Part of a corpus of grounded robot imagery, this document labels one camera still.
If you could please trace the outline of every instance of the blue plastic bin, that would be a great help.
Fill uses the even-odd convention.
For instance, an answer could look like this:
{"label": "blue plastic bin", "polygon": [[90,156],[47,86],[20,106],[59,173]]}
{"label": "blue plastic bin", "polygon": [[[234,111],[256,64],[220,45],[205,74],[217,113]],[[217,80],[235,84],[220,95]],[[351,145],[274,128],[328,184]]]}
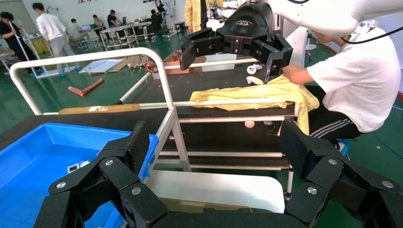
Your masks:
{"label": "blue plastic bin", "polygon": [[[35,223],[51,183],[67,167],[93,161],[110,140],[130,132],[59,123],[43,124],[0,152],[0,227],[29,228]],[[158,137],[150,135],[149,150],[139,178],[149,177]],[[124,220],[108,202],[86,222],[88,228],[119,228]]]}

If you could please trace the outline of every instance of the yellow jacket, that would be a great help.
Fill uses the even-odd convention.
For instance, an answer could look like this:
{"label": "yellow jacket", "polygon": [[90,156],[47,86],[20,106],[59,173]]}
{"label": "yellow jacket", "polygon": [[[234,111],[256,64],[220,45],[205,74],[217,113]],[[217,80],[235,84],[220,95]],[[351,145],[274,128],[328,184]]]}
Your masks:
{"label": "yellow jacket", "polygon": [[207,91],[196,91],[192,93],[190,101],[211,101],[231,100],[246,98],[277,98],[287,103],[269,104],[226,104],[226,105],[205,105],[198,108],[221,108],[228,111],[245,110],[256,108],[282,107],[286,108],[290,102],[299,106],[298,127],[303,133],[309,135],[308,112],[319,107],[318,99],[313,96],[303,85],[297,85],[285,76],[271,80],[267,85],[255,85],[245,88],[210,89]]}
{"label": "yellow jacket", "polygon": [[[205,0],[207,11],[210,11],[214,2],[219,7],[222,7],[224,0]],[[185,4],[185,20],[186,25],[191,26],[193,28],[193,32],[197,32],[201,30],[200,24],[201,17],[201,9],[200,9],[200,0],[186,0]]]}

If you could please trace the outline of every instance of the person sitting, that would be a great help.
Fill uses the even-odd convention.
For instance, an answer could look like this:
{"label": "person sitting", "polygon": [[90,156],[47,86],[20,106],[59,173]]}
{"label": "person sitting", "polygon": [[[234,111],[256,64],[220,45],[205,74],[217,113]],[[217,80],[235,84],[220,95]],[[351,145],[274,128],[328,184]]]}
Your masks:
{"label": "person sitting", "polygon": [[[116,18],[116,12],[111,9],[111,13],[108,15],[108,25],[110,28],[119,27],[122,25],[122,22]],[[118,31],[119,38],[125,37],[124,31]]]}
{"label": "person sitting", "polygon": [[77,23],[76,19],[71,19],[71,24],[69,26],[69,35],[72,37],[73,41],[82,41],[84,37],[87,38],[88,45],[92,44],[91,38],[88,34],[88,30],[83,30],[81,26]]}
{"label": "person sitting", "polygon": [[156,12],[155,10],[151,10],[151,26],[153,27],[153,31],[155,33],[155,37],[157,39],[166,38],[167,36],[162,31],[161,24],[163,23],[163,18],[161,16],[161,12]]}
{"label": "person sitting", "polygon": [[[102,39],[101,34],[100,34],[99,32],[100,32],[101,30],[106,29],[106,28],[105,28],[104,21],[103,21],[102,19],[100,19],[100,18],[99,18],[97,15],[95,15],[95,14],[94,14],[92,17],[94,18],[94,24],[95,24],[98,28],[101,28],[101,29],[95,30],[95,33],[96,33],[97,36],[99,36],[100,39]],[[106,35],[106,38],[108,39],[108,41],[111,41],[111,38],[109,37],[109,34],[108,34],[108,33],[105,33],[105,35]]]}
{"label": "person sitting", "polygon": [[[354,41],[382,34],[382,29],[370,28]],[[399,91],[400,64],[388,36],[348,44],[340,37],[316,35],[322,43],[335,42],[341,51],[307,68],[290,64],[282,69],[293,83],[318,84],[306,86],[320,101],[320,107],[308,114],[310,136],[327,139],[338,147],[337,139],[355,138],[384,124]]]}

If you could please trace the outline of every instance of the robot logo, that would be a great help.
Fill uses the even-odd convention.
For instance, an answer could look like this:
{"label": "robot logo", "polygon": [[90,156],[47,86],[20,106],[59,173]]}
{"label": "robot logo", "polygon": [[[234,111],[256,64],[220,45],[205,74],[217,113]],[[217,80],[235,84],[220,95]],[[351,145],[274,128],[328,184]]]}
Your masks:
{"label": "robot logo", "polygon": [[236,25],[242,25],[242,26],[249,26],[249,25],[253,25],[252,22],[247,21],[247,20],[239,20],[237,22],[235,22]]}

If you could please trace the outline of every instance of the white t-shirt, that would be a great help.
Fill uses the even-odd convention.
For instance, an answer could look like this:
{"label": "white t-shirt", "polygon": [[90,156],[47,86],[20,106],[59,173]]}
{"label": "white t-shirt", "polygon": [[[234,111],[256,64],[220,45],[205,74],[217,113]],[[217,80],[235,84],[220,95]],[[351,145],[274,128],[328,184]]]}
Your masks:
{"label": "white t-shirt", "polygon": [[68,34],[74,38],[80,36],[81,26],[78,23],[71,23],[68,28]]}
{"label": "white t-shirt", "polygon": [[45,40],[64,36],[66,27],[63,23],[51,14],[44,13],[37,18],[40,33]]}
{"label": "white t-shirt", "polygon": [[[374,28],[355,41],[385,34]],[[380,128],[388,117],[400,85],[400,64],[389,37],[346,44],[340,53],[307,68],[326,92],[323,105],[348,116],[363,133]]]}

